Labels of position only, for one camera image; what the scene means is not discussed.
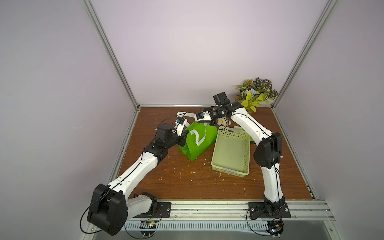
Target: wooden tabletop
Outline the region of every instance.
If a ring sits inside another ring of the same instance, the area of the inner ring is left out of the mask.
[[[158,124],[178,111],[201,112],[199,107],[141,108],[134,127],[120,174],[127,170],[141,155],[156,134]],[[260,107],[252,116],[272,132],[281,129],[270,108]],[[176,117],[164,122],[174,123]],[[176,146],[167,157],[133,190],[141,194],[148,192],[160,199],[263,199],[264,182],[261,169],[253,159],[256,145],[251,143],[249,174],[242,177],[212,170],[211,159],[215,144],[210,146],[195,161],[191,162]],[[295,160],[283,139],[283,158],[280,163],[281,189],[286,200],[311,200],[312,197],[300,174]]]

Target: black cable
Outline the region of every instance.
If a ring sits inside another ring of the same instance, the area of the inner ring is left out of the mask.
[[[276,219],[280,220],[281,221],[281,234],[283,234],[283,231],[284,231],[284,222],[283,222],[283,219],[282,218],[274,218],[271,222],[270,222],[270,225],[268,226],[268,229],[270,229],[271,227],[271,224],[273,223],[273,221],[275,221]]]
[[[137,238],[137,237],[134,237],[134,236],[132,236],[131,234],[129,234],[129,232],[127,231],[127,228],[126,228],[126,226],[125,226],[125,224],[124,224],[124,229],[125,229],[125,231],[128,233],[128,235],[131,237],[131,238],[134,238],[134,239],[148,239],[148,238],[151,238],[151,237],[153,237],[153,235],[154,234],[152,234],[151,236],[149,236],[149,237],[146,237],[146,238]]]
[[[143,151],[142,151],[142,153],[141,153],[141,161],[143,160],[143,152],[144,152],[144,149],[143,149]],[[138,167],[140,165],[140,162],[139,162],[139,164],[125,177],[125,178],[123,178],[122,180],[120,180],[120,182],[122,182],[122,181],[124,181],[133,171],[135,171],[135,169]],[[83,212],[83,214],[81,215],[81,218],[80,218],[80,230],[83,232],[83,233],[85,233],[85,234],[94,234],[94,233],[98,233],[98,232],[101,232],[102,231],[102,229],[100,229],[100,230],[98,230],[98,231],[96,231],[96,232],[86,232],[86,231],[84,231],[83,230],[83,228],[81,227],[81,221],[83,220],[83,217],[84,217],[84,214],[87,212],[87,210],[95,203],[95,202],[97,202],[99,199],[100,200],[102,200],[102,198],[103,197],[105,197],[110,191],[112,191],[115,187],[117,187],[118,185],[119,185],[120,183],[118,183],[118,184],[116,184],[113,188],[111,188],[111,189],[109,189],[108,190],[108,192],[106,192],[106,193],[104,193],[101,197],[99,197],[98,199],[96,199],[93,203],[91,203],[90,205],[89,205],[89,207],[87,207],[87,209],[85,209],[85,211]]]
[[[184,113],[183,118],[185,117],[186,114],[187,114],[187,112]],[[175,126],[175,129],[179,126],[179,124],[180,123],[178,122],[177,125]]]
[[[263,235],[263,234],[260,234],[260,233],[257,233],[257,232],[255,232],[252,228],[251,228],[251,226],[249,225],[249,223],[248,223],[248,212],[249,212],[249,209],[247,210],[247,213],[245,214],[245,220],[247,221],[247,225],[248,225],[248,227],[249,227],[249,229],[250,230],[252,230],[254,233],[256,233],[257,235],[260,235],[260,236],[264,236],[264,237],[271,237],[271,236],[269,236],[269,235]],[[260,212],[260,214],[254,219],[254,220],[256,220],[258,217],[260,217],[260,215],[263,213],[264,211],[262,211],[262,212]]]
[[[159,221],[156,221],[155,223],[158,223],[158,222],[160,222],[160,221],[163,219],[163,212],[162,212],[162,210],[161,210],[161,209],[157,209],[157,210],[159,210],[159,211],[161,212],[161,215],[160,215],[160,220],[159,220]],[[124,224],[124,229],[125,229],[125,231],[128,233],[128,235],[129,235],[130,237],[134,238],[134,239],[147,239],[147,238],[153,237],[153,235],[154,235],[154,233],[153,233],[151,236],[146,237],[146,238],[144,238],[144,237],[143,237],[143,238],[137,238],[137,237],[134,237],[134,236],[132,236],[131,234],[129,234],[129,232],[127,231],[127,228],[126,228],[125,224]]]
[[[187,112],[185,112],[185,113],[180,113],[180,114],[177,114],[177,115],[174,115],[174,116],[171,116],[171,117],[168,117],[168,118],[164,119],[163,121],[161,121],[161,122],[158,124],[158,126],[157,126],[156,129],[158,129],[159,126],[160,126],[160,124],[162,124],[162,122],[164,122],[165,120],[170,119],[170,118],[173,118],[173,117],[177,117],[177,116],[179,116],[179,115],[183,115],[183,114],[184,114],[184,116],[185,116],[186,113],[187,113]],[[155,133],[155,136],[152,138],[152,140],[151,140],[151,142],[150,142],[149,144],[153,143],[153,140],[155,140],[156,134],[157,134],[157,132]]]
[[[86,231],[84,231],[83,230],[83,228],[81,227],[81,220],[83,219],[83,217],[84,217],[84,214],[87,212],[87,210],[95,203],[95,202],[97,202],[99,199],[101,199],[101,198],[103,198],[103,197],[105,197],[110,191],[112,191],[115,187],[117,187],[119,185],[119,183],[118,184],[116,184],[113,188],[111,188],[111,189],[109,189],[108,190],[108,192],[106,192],[106,193],[104,193],[101,197],[99,197],[98,199],[96,199],[93,203],[91,203],[90,205],[89,205],[89,207],[87,207],[87,209],[83,212],[83,214],[81,215],[81,218],[80,218],[80,230],[83,232],[83,233],[85,233],[85,234],[94,234],[94,233],[98,233],[98,232],[101,232],[102,231],[102,229],[100,229],[100,230],[98,230],[98,231],[96,231],[96,232],[86,232]]]
[[[161,210],[161,209],[158,209],[159,211],[160,211],[160,220],[159,221],[155,221],[155,222],[160,222],[161,221],[161,219],[163,219],[163,211]]]
[[[276,163],[275,163],[275,159],[273,158],[273,151],[275,149],[275,141],[272,140],[272,151],[271,151],[271,155],[272,155],[272,159],[273,159],[273,167],[275,168],[275,173],[276,173],[276,186],[277,186],[277,197],[279,199],[279,212],[277,213],[278,215],[280,214],[280,209],[281,209],[281,202],[280,202],[280,194],[279,194],[279,181],[277,179],[277,175],[280,176],[280,171],[278,172],[277,171],[277,168],[276,168]]]
[[[249,118],[247,115],[245,115],[245,114],[243,114],[243,113],[234,113],[234,114],[232,114],[231,115],[231,117],[233,116],[233,115],[243,115],[243,116],[245,116],[246,118],[248,118],[249,120],[251,120],[258,128],[260,128],[260,130],[262,131],[262,133],[264,133],[265,135],[267,135],[268,137],[270,137],[270,135],[268,135],[266,132],[264,132],[264,130],[254,121],[254,120],[252,120],[252,118]]]
[[[225,126],[225,128],[223,128],[223,130],[225,130],[225,129],[228,127],[229,120],[227,121],[227,120],[225,119],[225,117],[223,117],[223,118],[224,118],[225,123],[227,124],[227,125]]]

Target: green leaf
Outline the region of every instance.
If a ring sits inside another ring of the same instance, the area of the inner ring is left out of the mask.
[[[243,105],[244,107],[248,107],[248,100],[242,101],[241,105]]]
[[[259,103],[260,101],[253,101],[252,102],[252,106],[259,106],[259,105],[261,105],[260,103]]]
[[[252,98],[252,93],[251,93],[251,91],[249,91],[247,94],[247,100],[249,101],[249,100],[251,100],[251,98]]]
[[[243,87],[249,87],[252,84],[252,79],[245,80],[243,83]]]
[[[266,99],[266,96],[268,95],[268,93],[263,93],[263,94],[261,94],[258,98],[257,98],[257,100],[260,100],[260,101],[264,101],[265,99]]]
[[[240,102],[241,100],[243,100],[243,96],[242,96],[242,94],[240,93],[240,94],[238,94],[238,95],[235,97],[235,101]]]

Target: green paper bag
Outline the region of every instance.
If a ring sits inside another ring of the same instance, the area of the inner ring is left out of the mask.
[[[209,126],[206,122],[194,122],[187,127],[186,130],[189,130],[187,141],[183,147],[178,145],[177,148],[185,154],[189,160],[194,161],[216,141],[217,128],[215,126]]]

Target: light green basket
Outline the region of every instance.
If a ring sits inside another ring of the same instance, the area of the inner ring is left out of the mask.
[[[212,169],[245,177],[249,174],[250,136],[241,127],[218,128]]]

